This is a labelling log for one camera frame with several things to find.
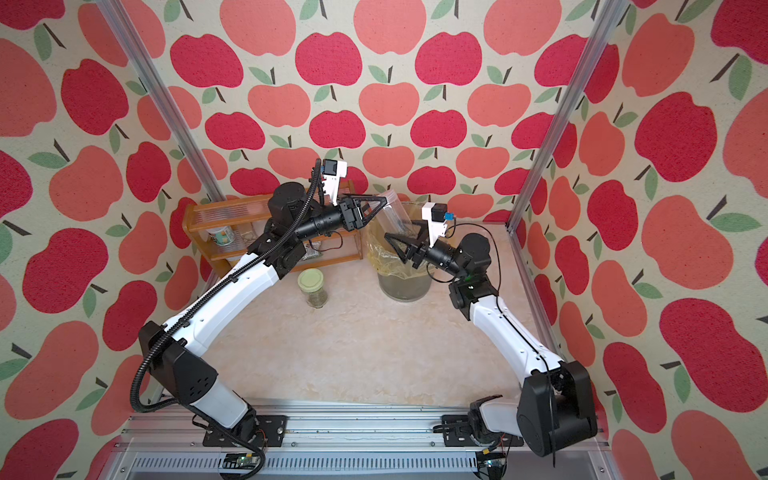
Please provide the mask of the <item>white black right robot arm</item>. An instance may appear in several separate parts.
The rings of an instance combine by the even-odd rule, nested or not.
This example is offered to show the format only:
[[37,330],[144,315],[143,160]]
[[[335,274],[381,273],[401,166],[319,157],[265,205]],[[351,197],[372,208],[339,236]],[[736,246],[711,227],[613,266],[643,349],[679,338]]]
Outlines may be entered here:
[[427,264],[451,275],[453,307],[491,340],[516,375],[518,401],[488,396],[471,404],[467,418],[475,443],[493,446],[509,434],[544,457],[597,435],[586,368],[564,361],[511,313],[487,275],[494,249],[487,237],[470,233],[456,247],[426,235],[388,233],[385,239],[403,263]]

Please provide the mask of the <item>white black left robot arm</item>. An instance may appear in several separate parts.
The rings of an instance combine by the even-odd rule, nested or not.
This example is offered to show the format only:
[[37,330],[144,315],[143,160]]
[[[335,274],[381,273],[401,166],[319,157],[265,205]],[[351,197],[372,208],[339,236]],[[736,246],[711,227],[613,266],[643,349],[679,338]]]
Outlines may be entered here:
[[129,390],[134,411],[178,404],[228,441],[260,449],[255,409],[224,384],[203,356],[246,306],[293,270],[306,253],[306,241],[338,230],[361,230],[387,204],[383,196],[349,194],[326,203],[322,195],[318,186],[279,186],[267,203],[264,232],[236,266],[165,324],[149,321],[141,328],[143,360]]

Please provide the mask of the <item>clear jar with mung beans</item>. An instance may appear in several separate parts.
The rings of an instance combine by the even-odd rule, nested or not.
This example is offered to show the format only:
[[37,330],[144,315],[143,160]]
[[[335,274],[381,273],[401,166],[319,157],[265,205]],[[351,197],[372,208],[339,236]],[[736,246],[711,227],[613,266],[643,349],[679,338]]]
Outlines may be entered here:
[[412,223],[398,194],[394,190],[389,189],[382,193],[381,196],[386,198],[387,203],[381,211],[376,214],[375,220],[380,225],[382,231],[384,233],[415,237],[419,227]]

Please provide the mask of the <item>second jar behind left arm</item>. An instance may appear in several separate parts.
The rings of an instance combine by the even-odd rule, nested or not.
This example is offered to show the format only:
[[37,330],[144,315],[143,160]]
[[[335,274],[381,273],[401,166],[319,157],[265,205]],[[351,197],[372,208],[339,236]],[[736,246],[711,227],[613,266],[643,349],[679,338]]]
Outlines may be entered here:
[[328,294],[324,287],[324,275],[321,270],[316,268],[303,270],[298,276],[298,286],[312,308],[320,309],[327,303]]

